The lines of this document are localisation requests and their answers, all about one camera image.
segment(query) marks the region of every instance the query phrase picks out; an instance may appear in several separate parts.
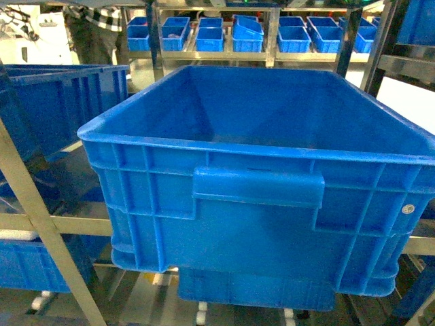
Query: dark pants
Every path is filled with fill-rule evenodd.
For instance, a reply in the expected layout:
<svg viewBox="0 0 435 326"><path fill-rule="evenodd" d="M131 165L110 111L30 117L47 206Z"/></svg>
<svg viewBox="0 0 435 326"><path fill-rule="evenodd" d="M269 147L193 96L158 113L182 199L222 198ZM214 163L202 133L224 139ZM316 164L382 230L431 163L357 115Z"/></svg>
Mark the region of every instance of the dark pants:
<svg viewBox="0 0 435 326"><path fill-rule="evenodd" d="M129 65L127 27L122 19L122 32L102 29L87 21L65 16L79 62L82 65L112 65L113 50L116 50L116 61L119 65Z"/></svg>

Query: white label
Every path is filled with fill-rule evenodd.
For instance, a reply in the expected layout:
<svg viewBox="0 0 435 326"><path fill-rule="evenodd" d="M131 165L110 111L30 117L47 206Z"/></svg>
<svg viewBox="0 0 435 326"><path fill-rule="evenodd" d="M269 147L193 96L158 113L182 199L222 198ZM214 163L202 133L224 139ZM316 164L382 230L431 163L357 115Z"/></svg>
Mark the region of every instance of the white label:
<svg viewBox="0 0 435 326"><path fill-rule="evenodd" d="M402 207L402 213L404 214L411 214L414 213L414 211L415 211L414 205L408 204Z"/></svg>

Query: blue plastic crate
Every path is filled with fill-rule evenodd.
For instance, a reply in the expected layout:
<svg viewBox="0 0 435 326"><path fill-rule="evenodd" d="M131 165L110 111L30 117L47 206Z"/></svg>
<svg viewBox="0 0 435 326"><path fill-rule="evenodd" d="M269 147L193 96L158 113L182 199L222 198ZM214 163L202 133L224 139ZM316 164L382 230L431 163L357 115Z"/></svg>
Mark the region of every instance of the blue plastic crate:
<svg viewBox="0 0 435 326"><path fill-rule="evenodd" d="M338 25L342 28L342 29L346 29L347 28L347 19L344 17L340 17L338 19ZM365 18L361 18L361 22L360 22L360 27L374 27L377 28L377 25L372 24L371 22L369 22L367 19Z"/></svg>
<svg viewBox="0 0 435 326"><path fill-rule="evenodd" d="M234 25L232 34L237 39L257 39L263 38L263 28L259 22L245 17L238 17Z"/></svg>
<svg viewBox="0 0 435 326"><path fill-rule="evenodd" d="M221 29L224 26L222 18L201 18L199 20L199 28Z"/></svg>
<svg viewBox="0 0 435 326"><path fill-rule="evenodd" d="M374 17L372 20L372 24L374 24L376 27L378 27L381 23L381 17Z"/></svg>
<svg viewBox="0 0 435 326"><path fill-rule="evenodd" d="M144 16L137 16L133 17L132 20L130 20L127 23L127 26L142 26L147 24L147 18Z"/></svg>
<svg viewBox="0 0 435 326"><path fill-rule="evenodd" d="M232 38L232 50L234 52L261 52L263 46L263 36L251 35L250 37L238 39Z"/></svg>
<svg viewBox="0 0 435 326"><path fill-rule="evenodd" d="M182 51L186 40L185 27L162 27L162 40L164 51Z"/></svg>
<svg viewBox="0 0 435 326"><path fill-rule="evenodd" d="M80 236L66 235L63 240L88 282L92 263ZM68 293L68 285L40 239L33 241L0 240L0 287Z"/></svg>
<svg viewBox="0 0 435 326"><path fill-rule="evenodd" d="M317 50L321 53L337 53L343 32L340 27L316 27L313 29L311 39Z"/></svg>
<svg viewBox="0 0 435 326"><path fill-rule="evenodd" d="M184 67L78 134L113 261L128 270L252 271L325 300L387 295L435 198L435 136L327 71Z"/></svg>
<svg viewBox="0 0 435 326"><path fill-rule="evenodd" d="M435 1L411 0L398 43L435 46Z"/></svg>
<svg viewBox="0 0 435 326"><path fill-rule="evenodd" d="M308 52L311 39L304 27L281 26L278 31L279 51Z"/></svg>
<svg viewBox="0 0 435 326"><path fill-rule="evenodd" d="M314 27L337 27L337 23L331 17L307 17L308 34L313 37Z"/></svg>
<svg viewBox="0 0 435 326"><path fill-rule="evenodd" d="M150 34L148 26L129 26L127 27L128 49L130 51L149 51Z"/></svg>
<svg viewBox="0 0 435 326"><path fill-rule="evenodd" d="M234 22L235 22L239 17L243 17L243 18L250 19L250 20L255 20L256 22L258 22L258 17L257 17L257 16L232 15L232 19L234 20Z"/></svg>
<svg viewBox="0 0 435 326"><path fill-rule="evenodd" d="M21 133L22 125L36 136L48 156L78 141L77 129L127 98L127 66L6 65L28 122L13 110L1 110L21 157L35 151Z"/></svg>
<svg viewBox="0 0 435 326"><path fill-rule="evenodd" d="M182 36L183 40L186 41L190 34L190 17L169 17L164 22L163 27L185 27Z"/></svg>
<svg viewBox="0 0 435 326"><path fill-rule="evenodd" d="M299 16L279 17L279 26L303 26L305 27L304 20Z"/></svg>
<svg viewBox="0 0 435 326"><path fill-rule="evenodd" d="M222 29L198 29L196 50L210 52L224 51L224 31Z"/></svg>
<svg viewBox="0 0 435 326"><path fill-rule="evenodd" d="M376 32L375 27L360 27L356 35L355 49L359 53L370 53Z"/></svg>

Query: crate handle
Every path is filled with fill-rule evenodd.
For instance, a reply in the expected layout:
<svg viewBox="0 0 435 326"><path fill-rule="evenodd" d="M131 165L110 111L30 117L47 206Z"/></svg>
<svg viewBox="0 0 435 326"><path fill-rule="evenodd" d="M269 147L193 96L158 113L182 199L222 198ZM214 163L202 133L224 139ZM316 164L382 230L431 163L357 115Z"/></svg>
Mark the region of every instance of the crate handle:
<svg viewBox="0 0 435 326"><path fill-rule="evenodd" d="M197 167L192 197L320 209L325 180L319 173Z"/></svg>

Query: person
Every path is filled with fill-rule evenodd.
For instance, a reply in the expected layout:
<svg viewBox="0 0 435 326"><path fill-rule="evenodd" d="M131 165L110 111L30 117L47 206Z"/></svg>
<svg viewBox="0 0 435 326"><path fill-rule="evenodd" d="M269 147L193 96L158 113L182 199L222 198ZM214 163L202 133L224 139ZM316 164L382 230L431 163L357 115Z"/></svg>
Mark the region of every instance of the person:
<svg viewBox="0 0 435 326"><path fill-rule="evenodd" d="M127 27L121 7L64 6L63 14L80 64L112 65L116 50L117 64L129 65Z"/></svg>

